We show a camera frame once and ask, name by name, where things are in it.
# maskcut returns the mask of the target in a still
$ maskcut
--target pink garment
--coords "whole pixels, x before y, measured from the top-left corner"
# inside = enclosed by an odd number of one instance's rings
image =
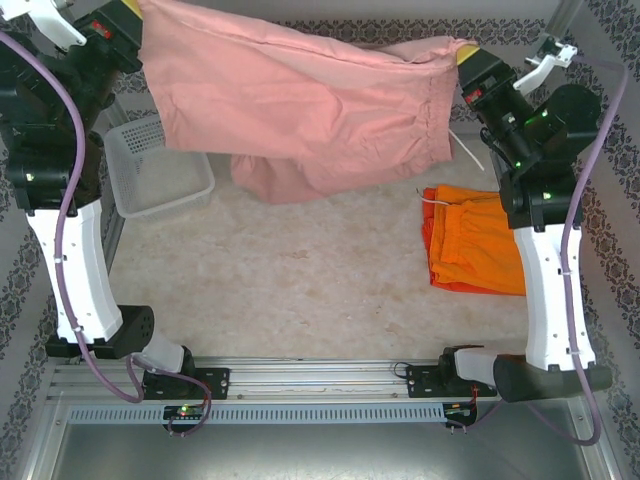
[[[451,159],[456,50],[358,48],[173,0],[139,0],[140,58],[167,146],[225,152],[271,203],[392,182]]]

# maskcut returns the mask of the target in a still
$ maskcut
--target white plastic basket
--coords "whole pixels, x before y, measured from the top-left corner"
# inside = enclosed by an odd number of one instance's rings
[[[215,180],[207,156],[166,148],[158,115],[110,130],[104,143],[116,208],[124,218],[158,220],[211,201]]]

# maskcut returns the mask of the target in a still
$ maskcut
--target white drawstring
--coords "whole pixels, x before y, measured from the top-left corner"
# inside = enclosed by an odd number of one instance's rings
[[[480,170],[482,170],[482,171],[484,172],[484,167],[482,166],[482,163],[480,163],[480,160],[478,160],[478,157],[476,157],[476,156],[471,152],[471,150],[469,150],[469,149],[467,148],[467,146],[466,146],[464,143],[462,143],[462,140],[460,140],[460,138],[458,138],[458,136],[457,136],[455,133],[453,133],[453,132],[451,131],[451,129],[449,129],[449,134],[453,137],[453,139],[454,139],[456,142],[458,142],[458,144],[462,147],[462,149],[463,149],[465,152],[467,152],[467,154],[468,154],[468,155],[473,159],[473,161],[474,161],[474,162],[476,162],[476,164],[478,165],[478,167],[480,167]]]
[[[450,206],[451,205],[450,203],[443,202],[442,200],[431,200],[430,198],[424,198],[422,196],[422,194],[420,193],[420,190],[418,188],[416,188],[416,193],[422,199],[422,201],[425,202],[425,203],[437,203],[438,205],[446,205],[446,206]]]

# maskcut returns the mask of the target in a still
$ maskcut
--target orange cloth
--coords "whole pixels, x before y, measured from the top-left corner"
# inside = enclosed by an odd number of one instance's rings
[[[497,193],[440,185],[424,191],[422,234],[431,284],[456,292],[525,295],[520,253]]]

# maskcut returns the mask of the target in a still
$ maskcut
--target beige floor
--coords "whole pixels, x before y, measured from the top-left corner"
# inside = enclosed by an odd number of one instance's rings
[[[148,304],[157,326],[196,355],[435,358],[443,347],[524,348],[524,298],[429,285],[416,187],[495,189],[456,159],[424,175],[303,205],[270,206],[235,187],[228,159],[206,209],[127,221],[111,284],[118,303]]]

